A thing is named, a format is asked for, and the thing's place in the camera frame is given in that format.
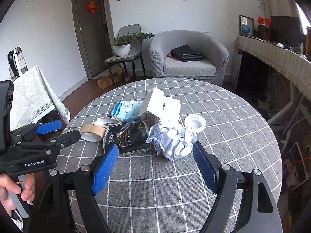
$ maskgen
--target black monitor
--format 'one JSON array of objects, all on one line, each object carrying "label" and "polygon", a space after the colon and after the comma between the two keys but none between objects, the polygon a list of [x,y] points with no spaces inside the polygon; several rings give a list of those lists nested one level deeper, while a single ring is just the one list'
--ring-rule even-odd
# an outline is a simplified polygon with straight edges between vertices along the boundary
[{"label": "black monitor", "polygon": [[302,42],[300,18],[272,16],[271,41],[292,47],[298,46]]}]

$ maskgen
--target gray checkered tablecloth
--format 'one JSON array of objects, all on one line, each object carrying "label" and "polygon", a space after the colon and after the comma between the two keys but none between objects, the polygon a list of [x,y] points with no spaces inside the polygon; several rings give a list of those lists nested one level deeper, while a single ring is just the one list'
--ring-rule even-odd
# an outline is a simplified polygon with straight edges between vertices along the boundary
[{"label": "gray checkered tablecloth", "polygon": [[[206,128],[198,140],[206,151],[234,169],[260,169],[277,201],[282,163],[275,136],[261,115],[239,96],[213,84],[183,78],[156,78],[132,82],[92,101],[69,123],[65,131],[79,130],[109,116],[119,101],[143,100],[157,87],[165,96],[181,101],[181,122],[188,114],[200,114]],[[76,171],[103,154],[102,142],[79,141],[64,148],[57,169]],[[86,232],[74,191],[69,192],[73,216],[80,232]],[[114,233],[199,232],[215,195],[206,188],[192,155],[174,162],[149,152],[119,158],[106,187],[95,199]],[[234,228],[242,191],[237,190],[226,232]]]}]

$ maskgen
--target cartoon print packaging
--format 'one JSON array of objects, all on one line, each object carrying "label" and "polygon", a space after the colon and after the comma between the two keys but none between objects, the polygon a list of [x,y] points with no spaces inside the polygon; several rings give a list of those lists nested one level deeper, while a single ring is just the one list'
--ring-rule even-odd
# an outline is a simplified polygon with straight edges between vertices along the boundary
[{"label": "cartoon print packaging", "polygon": [[118,102],[113,108],[111,115],[124,123],[144,120],[146,115],[137,117],[143,102]]}]

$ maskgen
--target beige table runner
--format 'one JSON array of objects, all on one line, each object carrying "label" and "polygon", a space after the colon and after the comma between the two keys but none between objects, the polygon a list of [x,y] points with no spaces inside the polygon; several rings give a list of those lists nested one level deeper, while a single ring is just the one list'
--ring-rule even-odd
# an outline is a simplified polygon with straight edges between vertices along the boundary
[{"label": "beige table runner", "polygon": [[266,41],[238,36],[234,46],[259,58],[289,79],[309,100],[311,100],[311,63],[287,49]]}]

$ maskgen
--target white flower pot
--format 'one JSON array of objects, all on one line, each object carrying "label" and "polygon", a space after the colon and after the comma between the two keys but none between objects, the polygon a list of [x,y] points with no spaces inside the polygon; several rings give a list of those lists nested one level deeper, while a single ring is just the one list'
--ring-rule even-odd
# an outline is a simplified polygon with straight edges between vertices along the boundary
[{"label": "white flower pot", "polygon": [[116,56],[125,56],[130,53],[131,44],[125,46],[114,46],[114,52]]}]

